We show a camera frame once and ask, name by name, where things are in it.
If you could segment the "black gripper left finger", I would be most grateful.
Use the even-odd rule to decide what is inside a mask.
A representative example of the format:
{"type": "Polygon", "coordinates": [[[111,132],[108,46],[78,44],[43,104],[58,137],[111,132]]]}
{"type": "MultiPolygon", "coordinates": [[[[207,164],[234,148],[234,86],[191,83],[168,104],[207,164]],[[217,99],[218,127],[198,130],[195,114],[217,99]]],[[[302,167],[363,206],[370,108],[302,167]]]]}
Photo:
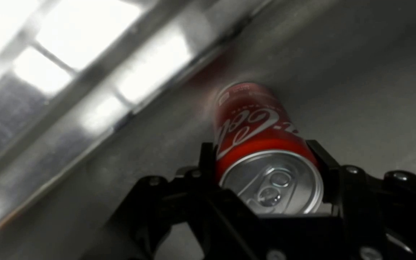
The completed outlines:
{"type": "Polygon", "coordinates": [[[106,260],[155,260],[173,225],[188,221],[188,205],[198,187],[214,177],[215,144],[202,143],[197,166],[176,177],[140,177],[106,223],[106,260]]]}

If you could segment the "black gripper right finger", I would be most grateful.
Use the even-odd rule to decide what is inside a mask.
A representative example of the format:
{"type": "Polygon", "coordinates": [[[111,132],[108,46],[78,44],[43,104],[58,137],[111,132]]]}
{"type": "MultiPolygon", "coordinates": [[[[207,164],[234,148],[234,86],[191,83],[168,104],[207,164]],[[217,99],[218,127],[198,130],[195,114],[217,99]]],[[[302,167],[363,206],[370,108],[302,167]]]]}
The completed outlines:
{"type": "Polygon", "coordinates": [[[416,173],[402,169],[381,177],[341,164],[316,140],[308,140],[325,186],[324,200],[342,221],[351,260],[416,260],[416,173]]]}

